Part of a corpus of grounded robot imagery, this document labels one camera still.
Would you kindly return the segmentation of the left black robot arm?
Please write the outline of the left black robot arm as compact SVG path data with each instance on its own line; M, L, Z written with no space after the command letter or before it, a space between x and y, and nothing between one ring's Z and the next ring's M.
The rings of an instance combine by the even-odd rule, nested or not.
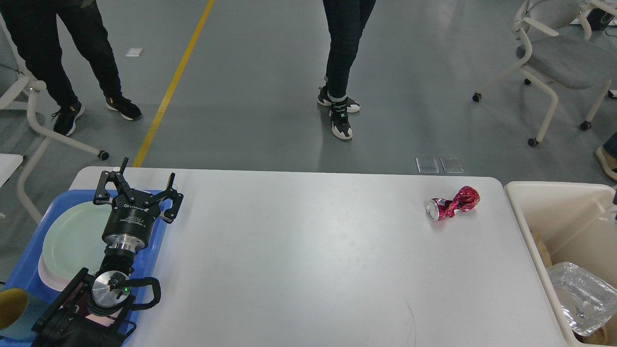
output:
M82 268L40 316L32 327L34 347L121 347L136 329L128 314L160 302L159 280L133 279L133 264L148 247L156 220L172 223L184 196L173 187L175 173L157 194L130 187L124 177L127 163L124 158L118 171L103 171L95 189L93 203L111 206L100 269L90 275Z

